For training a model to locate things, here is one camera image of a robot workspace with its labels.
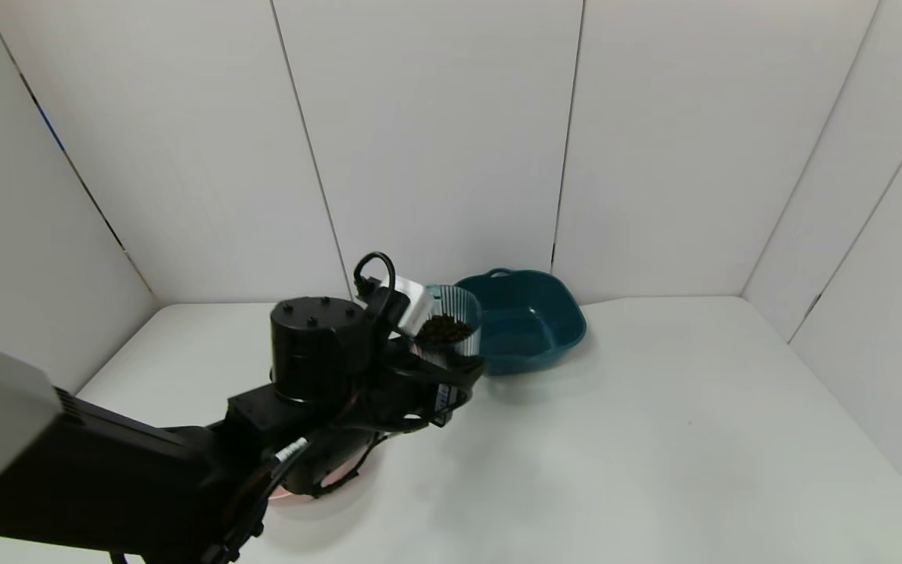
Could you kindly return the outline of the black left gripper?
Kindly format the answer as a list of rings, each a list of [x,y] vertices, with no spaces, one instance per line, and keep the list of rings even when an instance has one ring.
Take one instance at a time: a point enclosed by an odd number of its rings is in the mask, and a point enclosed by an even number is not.
[[[473,388],[486,372],[482,356],[466,356],[461,343],[410,342],[415,362],[403,392],[403,428],[443,428],[459,406],[458,388]]]

